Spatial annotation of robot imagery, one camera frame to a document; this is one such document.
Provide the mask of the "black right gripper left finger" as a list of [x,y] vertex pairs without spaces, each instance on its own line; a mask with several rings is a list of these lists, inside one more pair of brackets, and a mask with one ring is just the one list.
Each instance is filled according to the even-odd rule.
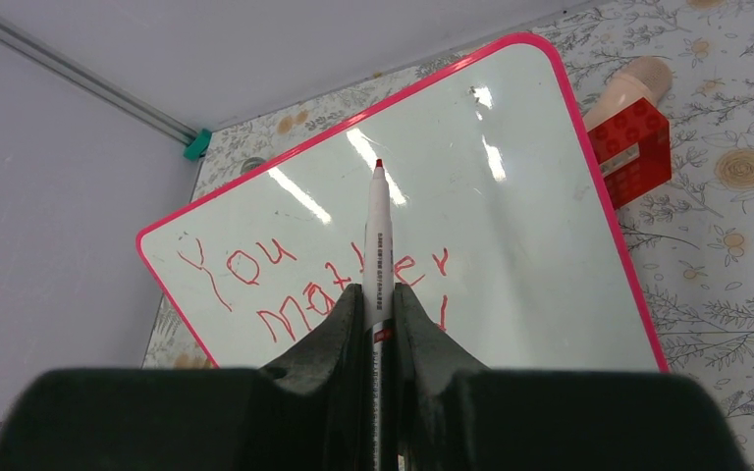
[[60,369],[0,428],[0,470],[351,470],[362,291],[260,368]]

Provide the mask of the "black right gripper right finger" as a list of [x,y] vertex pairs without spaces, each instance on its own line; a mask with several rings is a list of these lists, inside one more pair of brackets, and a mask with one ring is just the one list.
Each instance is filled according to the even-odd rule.
[[492,369],[395,286],[405,452],[419,470],[744,470],[718,405],[664,373]]

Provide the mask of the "red capped marker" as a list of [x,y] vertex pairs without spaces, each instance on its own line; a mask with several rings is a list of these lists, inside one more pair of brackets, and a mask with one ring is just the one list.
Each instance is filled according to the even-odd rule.
[[369,186],[363,247],[364,470],[398,468],[394,424],[393,229],[390,188],[381,159]]

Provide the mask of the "pink framed whiteboard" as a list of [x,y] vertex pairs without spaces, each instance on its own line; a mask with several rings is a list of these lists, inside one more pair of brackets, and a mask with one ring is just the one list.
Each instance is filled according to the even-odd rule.
[[362,281],[388,182],[396,278],[491,367],[665,370],[555,47],[504,36],[143,229],[211,361],[260,366]]

